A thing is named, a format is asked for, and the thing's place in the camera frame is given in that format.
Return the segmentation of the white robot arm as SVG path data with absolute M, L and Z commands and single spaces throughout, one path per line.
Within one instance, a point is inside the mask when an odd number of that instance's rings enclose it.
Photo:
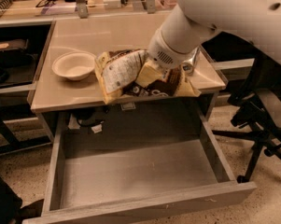
M 176 0 L 153 37 L 148 57 L 176 68 L 203 42 L 225 32 L 253 45 L 281 70 L 281 0 Z

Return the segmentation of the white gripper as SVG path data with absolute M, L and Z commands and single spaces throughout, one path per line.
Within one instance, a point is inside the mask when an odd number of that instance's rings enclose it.
M 195 54 L 197 48 L 198 46 L 191 47 L 186 53 L 177 52 L 166 44 L 161 30 L 158 29 L 148 45 L 148 55 L 151 60 L 148 59 L 144 63 L 135 82 L 143 88 L 147 87 L 162 78 L 164 69 L 174 69 L 186 63 Z

